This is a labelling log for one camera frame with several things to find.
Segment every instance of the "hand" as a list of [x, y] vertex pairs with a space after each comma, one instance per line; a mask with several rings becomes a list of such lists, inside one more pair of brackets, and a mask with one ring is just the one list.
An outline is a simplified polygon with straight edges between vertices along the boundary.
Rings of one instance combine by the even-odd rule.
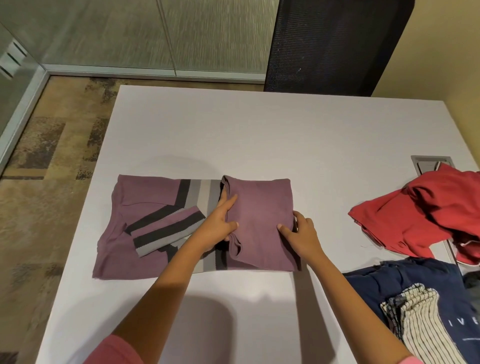
[[285, 225], [278, 224], [280, 233], [288, 240], [293, 250], [304, 259], [308, 265], [315, 258], [324, 254], [320, 242], [318, 241], [317, 231], [313, 226], [311, 218], [305, 218], [300, 212], [293, 211], [297, 218], [297, 232], [292, 232]]
[[205, 219], [202, 225], [192, 234], [190, 240], [200, 244], [203, 251], [207, 252], [236, 230], [239, 224], [236, 221], [225, 222], [225, 215], [237, 200], [237, 195], [227, 200], [227, 191], [224, 188], [220, 200], [213, 212]]

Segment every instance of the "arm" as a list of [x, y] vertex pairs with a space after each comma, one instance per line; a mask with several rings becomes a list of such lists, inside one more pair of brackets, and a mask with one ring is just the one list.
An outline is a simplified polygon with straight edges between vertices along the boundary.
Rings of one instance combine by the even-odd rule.
[[113, 331], [129, 343], [145, 364], [156, 364], [202, 254], [227, 237], [238, 223], [225, 222], [237, 196], [227, 200], [224, 190], [216, 209], [177, 251], [152, 287]]
[[398, 364], [412, 356], [325, 255], [312, 220], [297, 211], [294, 215], [298, 232], [283, 225], [278, 229], [318, 277], [357, 362]]

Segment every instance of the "mesh chair back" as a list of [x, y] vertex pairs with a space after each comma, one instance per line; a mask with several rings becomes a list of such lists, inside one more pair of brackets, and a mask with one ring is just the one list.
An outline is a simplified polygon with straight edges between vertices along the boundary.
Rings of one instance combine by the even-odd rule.
[[371, 96], [415, 0], [280, 0], [264, 91]]

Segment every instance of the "baseboard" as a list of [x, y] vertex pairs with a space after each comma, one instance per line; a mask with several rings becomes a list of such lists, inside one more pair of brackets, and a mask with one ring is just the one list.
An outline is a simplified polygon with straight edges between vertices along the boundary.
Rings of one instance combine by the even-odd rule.
[[75, 66], [65, 64], [44, 64], [51, 75], [138, 78], [172, 81], [228, 82], [243, 84], [263, 84], [264, 73], [185, 71], [150, 68]]
[[5, 169], [8, 159], [22, 135], [24, 127], [47, 84], [49, 74], [42, 66], [37, 69], [20, 99], [12, 117], [0, 135], [0, 175]]

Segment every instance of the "left hand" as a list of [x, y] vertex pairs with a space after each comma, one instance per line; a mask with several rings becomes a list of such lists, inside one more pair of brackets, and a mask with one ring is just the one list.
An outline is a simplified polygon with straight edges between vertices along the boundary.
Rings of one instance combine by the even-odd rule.
[[225, 215], [237, 200], [237, 195], [227, 200], [227, 191], [224, 188], [220, 200], [213, 212], [205, 219], [202, 225], [192, 234], [191, 240], [200, 244], [204, 252], [212, 249], [215, 244], [222, 240], [228, 240], [227, 236], [236, 230], [239, 224], [236, 221], [225, 221]]

